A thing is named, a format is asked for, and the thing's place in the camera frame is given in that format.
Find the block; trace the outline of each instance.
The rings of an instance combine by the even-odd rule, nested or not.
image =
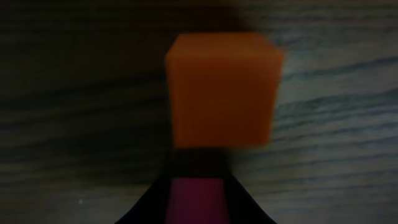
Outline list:
[[[283,57],[255,33],[179,35],[165,58],[175,148],[266,144]]]

